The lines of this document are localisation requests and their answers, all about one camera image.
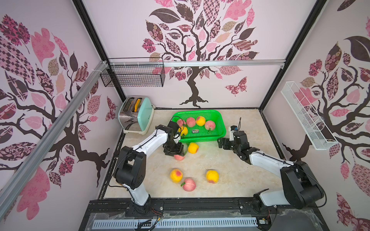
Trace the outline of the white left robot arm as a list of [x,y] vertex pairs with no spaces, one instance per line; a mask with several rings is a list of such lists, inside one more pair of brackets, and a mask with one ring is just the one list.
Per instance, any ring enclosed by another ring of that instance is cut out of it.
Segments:
[[184,145],[180,142],[181,131],[182,129],[171,121],[167,126],[158,125],[154,132],[139,144],[121,148],[113,177],[129,191],[135,205],[144,207],[149,203],[150,195],[143,184],[147,158],[160,147],[166,156],[184,155]]

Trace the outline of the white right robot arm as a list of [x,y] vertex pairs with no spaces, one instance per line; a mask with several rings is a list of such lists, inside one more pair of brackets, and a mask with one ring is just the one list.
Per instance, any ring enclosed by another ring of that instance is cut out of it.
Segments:
[[326,198],[323,187],[307,163],[269,156],[260,149],[250,147],[248,143],[236,139],[230,141],[228,138],[219,138],[217,143],[219,148],[233,151],[242,161],[261,167],[281,179],[281,188],[265,189],[253,195],[253,206],[256,209],[263,206],[291,206],[303,209]]

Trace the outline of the small pink peach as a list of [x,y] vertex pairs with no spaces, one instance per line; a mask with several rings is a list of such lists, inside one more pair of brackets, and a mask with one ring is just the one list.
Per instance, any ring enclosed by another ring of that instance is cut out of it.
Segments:
[[204,125],[204,128],[207,130],[207,131],[213,131],[215,130],[215,122],[213,122],[212,120],[208,120],[206,121],[205,125]]

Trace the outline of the yellow peach with red blush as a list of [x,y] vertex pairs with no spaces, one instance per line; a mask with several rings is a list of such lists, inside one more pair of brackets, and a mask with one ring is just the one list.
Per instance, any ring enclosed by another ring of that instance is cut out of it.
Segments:
[[199,116],[199,117],[197,117],[197,119],[196,119],[196,124],[197,124],[198,126],[202,127],[202,126],[204,126],[204,125],[205,125],[205,123],[206,123],[206,119],[205,119],[205,117],[203,117],[203,116]]

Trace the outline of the pink peach front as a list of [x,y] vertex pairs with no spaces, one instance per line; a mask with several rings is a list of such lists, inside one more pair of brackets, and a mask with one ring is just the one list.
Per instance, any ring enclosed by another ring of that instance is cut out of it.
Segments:
[[183,183],[181,183],[181,187],[186,192],[192,192],[196,189],[196,183],[191,178],[186,178]]

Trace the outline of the large pink peach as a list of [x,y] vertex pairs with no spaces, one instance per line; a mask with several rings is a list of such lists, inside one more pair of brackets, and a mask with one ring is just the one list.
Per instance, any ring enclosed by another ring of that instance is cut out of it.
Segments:
[[186,124],[189,128],[192,128],[196,125],[196,120],[193,117],[189,117],[186,120]]

